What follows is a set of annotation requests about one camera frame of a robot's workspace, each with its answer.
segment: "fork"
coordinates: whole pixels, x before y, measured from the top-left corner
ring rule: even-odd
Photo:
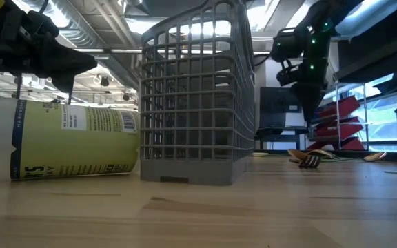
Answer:
[[[298,165],[300,168],[318,168],[318,166],[321,163],[321,157],[320,156],[314,156],[314,155],[309,155],[306,158],[304,158],[300,164]]]

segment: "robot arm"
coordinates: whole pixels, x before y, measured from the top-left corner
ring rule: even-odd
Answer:
[[[363,0],[320,0],[295,28],[278,32],[270,56],[282,66],[277,79],[281,86],[296,82],[292,91],[301,102],[308,124],[322,101],[327,84],[330,39],[335,27]],[[304,53],[303,62],[292,65],[289,59]]]
[[[0,72],[50,77],[59,90],[71,93],[74,76],[95,68],[97,62],[59,44],[58,35],[49,17],[35,11],[25,13],[11,0],[0,0]]]

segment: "black object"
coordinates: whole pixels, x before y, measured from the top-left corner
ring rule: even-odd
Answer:
[[[290,88],[260,89],[260,115],[275,113],[301,113],[300,102]]]
[[[0,8],[0,72],[50,77],[60,91],[70,93],[74,76],[95,68],[97,62],[59,44],[58,35],[49,17],[35,11],[26,14],[6,0]]]
[[[108,87],[110,85],[110,82],[108,81],[108,77],[102,77],[101,79],[101,85],[103,87]]]
[[[293,131],[293,135],[280,135],[283,131]],[[300,135],[308,133],[306,127],[263,127],[258,129],[255,140],[260,141],[260,149],[264,142],[295,142],[296,149],[300,149]]]
[[[314,3],[297,27],[278,32],[272,51],[256,64],[260,65],[269,57],[281,64],[277,79],[281,86],[296,82],[292,90],[303,106],[308,124],[327,87],[325,75],[330,39],[337,35],[334,28],[362,1],[320,0]],[[298,58],[303,52],[303,62],[292,65],[289,59]]]
[[[43,14],[45,9],[47,8],[48,5],[48,0],[44,0],[44,3],[42,4],[41,9],[39,10],[39,14]]]
[[[17,93],[15,94],[15,98],[21,98],[21,85],[22,85],[22,76],[17,76],[14,78],[14,83],[17,85]]]

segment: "wooden table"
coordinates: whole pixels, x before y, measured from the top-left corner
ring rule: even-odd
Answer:
[[[254,158],[231,187],[2,182],[0,247],[397,247],[397,164],[287,159]]]

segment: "plastic container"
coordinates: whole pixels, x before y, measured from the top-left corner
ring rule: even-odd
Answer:
[[[0,99],[0,180],[131,172],[138,126],[134,112]]]
[[[142,44],[141,178],[232,184],[254,149],[245,4],[204,1],[153,26]]]

